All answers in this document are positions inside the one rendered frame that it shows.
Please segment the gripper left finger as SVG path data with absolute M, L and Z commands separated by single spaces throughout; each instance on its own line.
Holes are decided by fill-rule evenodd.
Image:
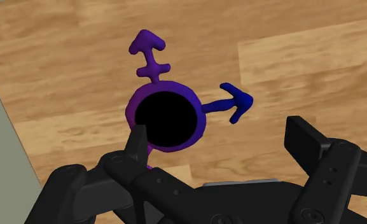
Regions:
M 64 165 L 49 176 L 24 224 L 94 224 L 114 211 L 124 224 L 224 224 L 220 207 L 194 188 L 146 163 L 146 128 L 136 125 L 124 150 L 88 171 Z

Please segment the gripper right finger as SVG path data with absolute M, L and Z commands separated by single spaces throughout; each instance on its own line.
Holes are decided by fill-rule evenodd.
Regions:
M 367 224 L 348 208 L 352 195 L 367 197 L 366 151 L 324 136 L 300 116 L 287 117 L 284 147 L 308 175 L 288 224 Z

